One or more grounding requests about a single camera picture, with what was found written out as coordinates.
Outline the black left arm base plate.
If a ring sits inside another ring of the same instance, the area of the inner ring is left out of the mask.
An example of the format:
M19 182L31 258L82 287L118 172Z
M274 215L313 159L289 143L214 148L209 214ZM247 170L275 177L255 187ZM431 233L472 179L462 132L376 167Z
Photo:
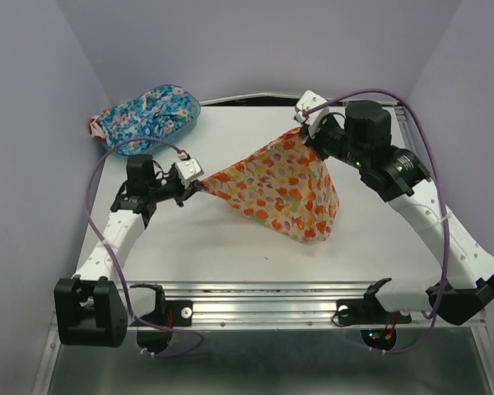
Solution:
M141 319L162 327L187 328L192 326L192 316L192 300L167 300L162 307L155 307Z

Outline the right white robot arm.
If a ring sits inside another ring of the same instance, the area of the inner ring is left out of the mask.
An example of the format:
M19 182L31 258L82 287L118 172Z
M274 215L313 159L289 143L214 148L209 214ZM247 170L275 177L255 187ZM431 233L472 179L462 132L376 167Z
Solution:
M358 170L362 183L415 231L441 267L441 278L385 278L358 300L346 302L343 325L381 322L390 313L421 312L461 325L494 299L494 257L446 206L430 171L410 150L392 143L391 116L380 104L353 101L339 124L319 97L300 100L296 121L305 145Z

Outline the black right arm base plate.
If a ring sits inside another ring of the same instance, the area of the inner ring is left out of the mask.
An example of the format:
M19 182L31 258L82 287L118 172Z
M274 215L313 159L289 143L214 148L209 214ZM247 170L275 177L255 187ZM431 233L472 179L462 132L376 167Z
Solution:
M380 325L386 323L410 324L410 314L387 312L377 301L365 299L341 299L336 303L332 322L341 327L352 325Z

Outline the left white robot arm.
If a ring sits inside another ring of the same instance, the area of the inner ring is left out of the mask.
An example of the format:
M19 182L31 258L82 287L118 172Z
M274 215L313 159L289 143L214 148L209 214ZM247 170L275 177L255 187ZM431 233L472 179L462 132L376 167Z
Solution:
M58 335L64 345L118 347L123 343L129 302L117 288L122 268L158 203L174 200L183 206L200 190L203 168L181 153L167 173L158 174L152 156L138 155L128 158L126 175L105 228L94 230L96 246L72 277L54 287Z

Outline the orange tulip print skirt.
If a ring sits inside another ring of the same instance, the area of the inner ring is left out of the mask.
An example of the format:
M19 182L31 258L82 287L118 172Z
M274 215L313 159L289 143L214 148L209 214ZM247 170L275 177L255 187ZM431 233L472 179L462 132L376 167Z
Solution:
M202 181L203 191L243 216L301 243L325 241L339 197L328 167L299 128Z

